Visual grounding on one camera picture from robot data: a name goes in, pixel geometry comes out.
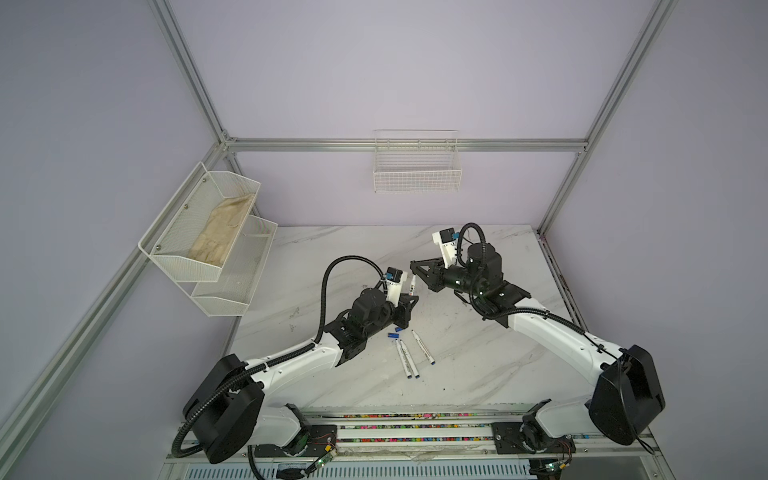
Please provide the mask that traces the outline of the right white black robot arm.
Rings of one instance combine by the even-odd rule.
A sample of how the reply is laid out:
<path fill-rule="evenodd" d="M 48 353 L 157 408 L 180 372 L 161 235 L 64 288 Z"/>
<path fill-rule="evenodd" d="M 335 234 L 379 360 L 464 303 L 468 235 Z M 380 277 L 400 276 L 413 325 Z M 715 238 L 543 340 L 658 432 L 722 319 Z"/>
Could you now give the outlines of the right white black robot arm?
<path fill-rule="evenodd" d="M 449 288 L 483 319 L 534 340 L 592 386 L 588 397 L 545 399 L 529 409 L 518 433 L 523 449 L 538 453 L 568 435 L 590 433 L 628 446 L 639 442 L 641 433 L 664 410 L 666 402 L 647 350 L 603 340 L 545 309 L 531 293 L 505 280 L 501 256 L 492 245 L 470 245 L 464 260 L 453 254 L 414 260 L 410 270 L 429 290 Z"/>

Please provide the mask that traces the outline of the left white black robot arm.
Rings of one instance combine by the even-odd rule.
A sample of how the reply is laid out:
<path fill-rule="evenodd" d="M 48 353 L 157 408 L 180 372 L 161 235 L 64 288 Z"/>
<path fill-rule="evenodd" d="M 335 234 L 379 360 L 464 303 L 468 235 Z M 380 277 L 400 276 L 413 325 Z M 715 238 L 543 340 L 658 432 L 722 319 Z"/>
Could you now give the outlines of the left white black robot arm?
<path fill-rule="evenodd" d="M 390 325 L 406 329 L 417 295 L 395 301 L 366 288 L 352 306 L 323 326 L 322 338 L 266 360 L 246 362 L 235 354 L 219 359 L 182 409 L 184 423 L 172 441 L 171 455 L 204 452 L 221 463 L 244 447 L 255 433 L 280 447 L 291 446 L 309 427 L 298 408 L 280 404 L 279 393 L 300 381 L 336 368 L 362 353 L 368 339 Z"/>

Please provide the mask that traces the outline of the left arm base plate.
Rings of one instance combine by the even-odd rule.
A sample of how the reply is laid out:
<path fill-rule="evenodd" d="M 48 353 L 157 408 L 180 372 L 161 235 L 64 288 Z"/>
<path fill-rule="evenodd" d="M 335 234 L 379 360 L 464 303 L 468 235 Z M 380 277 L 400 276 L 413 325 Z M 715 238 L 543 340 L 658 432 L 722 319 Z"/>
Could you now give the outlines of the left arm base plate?
<path fill-rule="evenodd" d="M 254 457 L 261 458 L 319 458 L 337 442 L 338 428 L 335 425 L 313 425 L 301 430 L 288 445 L 259 444 L 254 447 Z"/>

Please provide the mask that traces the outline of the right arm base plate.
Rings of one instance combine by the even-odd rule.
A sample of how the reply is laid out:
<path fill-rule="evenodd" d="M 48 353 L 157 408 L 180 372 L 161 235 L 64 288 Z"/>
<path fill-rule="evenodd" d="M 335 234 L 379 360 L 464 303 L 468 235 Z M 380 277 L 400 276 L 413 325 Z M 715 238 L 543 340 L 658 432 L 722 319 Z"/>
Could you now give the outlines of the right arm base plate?
<path fill-rule="evenodd" d="M 575 451 L 572 438 L 550 437 L 534 423 L 495 422 L 491 424 L 491 430 L 498 454 L 562 453 L 570 455 Z"/>

